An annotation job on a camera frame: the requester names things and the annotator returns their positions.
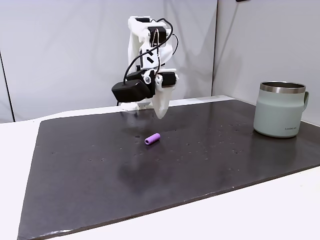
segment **dark surface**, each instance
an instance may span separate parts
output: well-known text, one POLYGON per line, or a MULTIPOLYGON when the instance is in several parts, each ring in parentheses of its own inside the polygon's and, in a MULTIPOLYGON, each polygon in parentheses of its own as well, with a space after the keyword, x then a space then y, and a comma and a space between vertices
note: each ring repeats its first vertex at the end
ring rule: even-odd
POLYGON ((170 107, 162 120, 149 109, 43 121, 18 239, 104 226, 320 165, 319 127, 302 122, 297 137, 271 138, 253 131, 254 114, 228 100, 170 107), (145 145, 154 133, 160 141, 145 145))

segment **white table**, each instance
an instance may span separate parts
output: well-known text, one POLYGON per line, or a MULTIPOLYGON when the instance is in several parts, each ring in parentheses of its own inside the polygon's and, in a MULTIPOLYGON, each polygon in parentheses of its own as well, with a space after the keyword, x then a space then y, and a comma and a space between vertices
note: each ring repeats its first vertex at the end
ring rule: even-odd
MULTIPOLYGON (((227 96, 174 100, 170 106, 227 101, 227 96)), ((122 111, 104 107, 0 124, 1 240, 16 240, 40 122, 122 111)), ((59 240, 320 239, 320 167, 59 240)))

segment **mug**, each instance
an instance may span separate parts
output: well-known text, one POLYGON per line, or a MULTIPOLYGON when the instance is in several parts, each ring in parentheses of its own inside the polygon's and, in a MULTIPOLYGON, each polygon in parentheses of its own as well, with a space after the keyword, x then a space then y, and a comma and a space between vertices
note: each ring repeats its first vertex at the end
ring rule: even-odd
POLYGON ((270 137, 294 137, 299 132, 308 99, 309 93, 305 85, 285 81, 262 82, 256 101, 253 128, 270 137))

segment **purple foam block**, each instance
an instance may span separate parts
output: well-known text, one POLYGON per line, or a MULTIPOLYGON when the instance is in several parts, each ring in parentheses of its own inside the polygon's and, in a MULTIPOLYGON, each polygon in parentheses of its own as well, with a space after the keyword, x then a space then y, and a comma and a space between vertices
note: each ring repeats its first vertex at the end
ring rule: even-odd
POLYGON ((150 137, 147 137, 144 142, 147 145, 153 144, 154 142, 158 141, 160 139, 160 134, 159 133, 155 133, 153 135, 151 135, 150 137))

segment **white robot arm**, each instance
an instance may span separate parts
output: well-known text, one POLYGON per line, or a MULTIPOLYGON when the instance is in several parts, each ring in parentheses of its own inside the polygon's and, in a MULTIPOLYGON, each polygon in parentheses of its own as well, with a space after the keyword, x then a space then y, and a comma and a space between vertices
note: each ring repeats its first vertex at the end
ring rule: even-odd
POLYGON ((178 80, 176 69, 165 68, 165 63, 174 54, 171 39, 173 26, 164 18, 156 21, 149 16, 131 16, 128 26, 131 31, 129 67, 123 82, 114 85, 112 92, 120 103, 151 99, 154 111, 161 119, 168 110, 178 80))

